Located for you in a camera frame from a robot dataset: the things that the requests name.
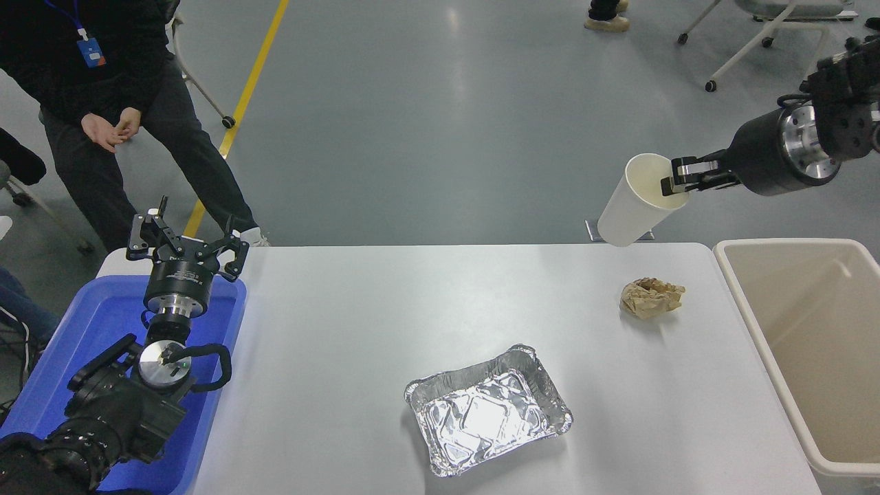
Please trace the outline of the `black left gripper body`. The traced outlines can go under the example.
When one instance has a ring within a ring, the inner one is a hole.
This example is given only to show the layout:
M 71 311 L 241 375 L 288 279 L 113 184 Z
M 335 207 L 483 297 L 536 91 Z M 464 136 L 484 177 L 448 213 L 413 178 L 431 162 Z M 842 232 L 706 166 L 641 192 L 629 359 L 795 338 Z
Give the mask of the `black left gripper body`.
M 191 256 L 174 254 L 169 245 L 155 248 L 153 266 L 144 303 L 157 305 L 162 296 L 177 294 L 206 305 L 210 300 L 214 276 L 219 270 L 217 260 L 199 262 Z

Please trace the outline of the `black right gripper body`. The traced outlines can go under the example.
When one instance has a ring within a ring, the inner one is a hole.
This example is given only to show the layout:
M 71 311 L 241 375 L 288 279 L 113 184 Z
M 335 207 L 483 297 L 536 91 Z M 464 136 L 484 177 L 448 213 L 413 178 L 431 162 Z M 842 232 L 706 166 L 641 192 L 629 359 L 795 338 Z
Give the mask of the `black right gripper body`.
M 788 109 L 774 109 L 744 123 L 724 151 L 724 168 L 753 193 L 781 195 L 806 188 L 782 144 L 782 123 L 789 115 Z

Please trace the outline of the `person's left hand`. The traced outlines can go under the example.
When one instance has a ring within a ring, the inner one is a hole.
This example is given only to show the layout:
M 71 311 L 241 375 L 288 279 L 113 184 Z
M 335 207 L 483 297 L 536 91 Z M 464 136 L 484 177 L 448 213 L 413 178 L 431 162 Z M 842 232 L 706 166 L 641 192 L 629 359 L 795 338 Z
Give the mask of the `person's left hand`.
M 114 126 L 114 131 L 123 141 L 129 140 L 138 134 L 141 127 L 142 111 L 134 107 L 126 107 L 120 112 L 119 122 Z

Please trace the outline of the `person's right hand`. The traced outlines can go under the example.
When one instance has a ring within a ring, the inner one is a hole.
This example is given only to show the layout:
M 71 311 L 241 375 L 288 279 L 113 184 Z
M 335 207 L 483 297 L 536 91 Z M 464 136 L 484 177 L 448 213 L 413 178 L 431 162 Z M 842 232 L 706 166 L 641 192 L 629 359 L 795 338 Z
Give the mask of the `person's right hand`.
M 82 131 L 92 143 L 97 144 L 108 153 L 116 153 L 116 146 L 123 143 L 122 132 L 106 119 L 94 113 L 84 115 L 80 120 Z

